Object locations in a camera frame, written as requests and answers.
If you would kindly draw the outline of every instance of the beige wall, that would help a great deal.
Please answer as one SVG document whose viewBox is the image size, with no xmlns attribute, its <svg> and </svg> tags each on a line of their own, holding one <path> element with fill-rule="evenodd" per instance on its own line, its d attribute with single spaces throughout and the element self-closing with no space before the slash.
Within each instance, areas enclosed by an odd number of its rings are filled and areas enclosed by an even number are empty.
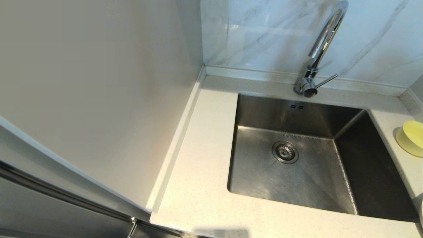
<svg viewBox="0 0 423 238">
<path fill-rule="evenodd" d="M 2 124 L 145 206 L 202 65 L 199 0 L 0 9 Z"/>
<path fill-rule="evenodd" d="M 423 102 L 423 75 L 410 86 L 410 89 Z"/>
</svg>

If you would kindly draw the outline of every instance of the speckled countertop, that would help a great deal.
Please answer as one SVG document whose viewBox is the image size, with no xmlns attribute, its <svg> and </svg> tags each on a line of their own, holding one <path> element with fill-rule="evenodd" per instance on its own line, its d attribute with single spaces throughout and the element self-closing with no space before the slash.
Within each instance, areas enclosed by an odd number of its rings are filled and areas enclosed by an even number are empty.
<svg viewBox="0 0 423 238">
<path fill-rule="evenodd" d="M 413 120 L 396 97 L 320 88 L 311 99 L 292 85 L 207 76 L 163 197 L 151 223 L 214 237 L 420 237 L 420 224 L 319 210 L 227 190 L 239 92 L 366 108 L 414 202 L 421 203 L 423 160 L 402 150 L 393 131 Z"/>
</svg>

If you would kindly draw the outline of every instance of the faucet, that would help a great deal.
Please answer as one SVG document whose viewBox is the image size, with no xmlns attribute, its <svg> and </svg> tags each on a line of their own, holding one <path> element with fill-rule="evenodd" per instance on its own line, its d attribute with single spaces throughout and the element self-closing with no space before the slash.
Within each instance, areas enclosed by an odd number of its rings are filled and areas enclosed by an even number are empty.
<svg viewBox="0 0 423 238">
<path fill-rule="evenodd" d="M 311 48 L 308 56 L 311 57 L 310 64 L 307 65 L 305 73 L 300 78 L 294 87 L 294 92 L 305 97 L 313 97 L 317 94 L 317 88 L 338 77 L 337 74 L 330 76 L 319 84 L 314 83 L 314 77 L 319 71 L 319 63 L 325 54 L 329 44 L 333 37 L 338 31 L 339 25 L 341 25 L 342 19 L 347 11 L 348 1 L 340 1 L 332 10 L 330 17 L 328 18 L 326 25 L 323 27 L 319 37 Z"/>
</svg>

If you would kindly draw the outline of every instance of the sink basin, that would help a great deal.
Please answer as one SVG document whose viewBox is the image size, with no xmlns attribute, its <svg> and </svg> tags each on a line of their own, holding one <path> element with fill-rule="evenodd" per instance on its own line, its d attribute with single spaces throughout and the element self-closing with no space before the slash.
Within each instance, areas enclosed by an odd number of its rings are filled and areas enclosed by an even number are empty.
<svg viewBox="0 0 423 238">
<path fill-rule="evenodd" d="M 366 110 L 240 94 L 232 193 L 399 221 L 419 215 Z"/>
</svg>

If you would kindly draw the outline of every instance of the backsplash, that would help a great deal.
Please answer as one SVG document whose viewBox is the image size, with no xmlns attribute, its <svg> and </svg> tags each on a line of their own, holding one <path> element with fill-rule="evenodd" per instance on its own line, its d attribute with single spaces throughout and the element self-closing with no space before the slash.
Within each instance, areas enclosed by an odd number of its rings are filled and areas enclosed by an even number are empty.
<svg viewBox="0 0 423 238">
<path fill-rule="evenodd" d="M 300 73 L 337 0 L 201 0 L 206 65 Z M 423 1 L 351 0 L 319 76 L 408 87 L 423 74 Z"/>
<path fill-rule="evenodd" d="M 414 119 L 423 123 L 423 75 L 399 98 Z"/>
</svg>

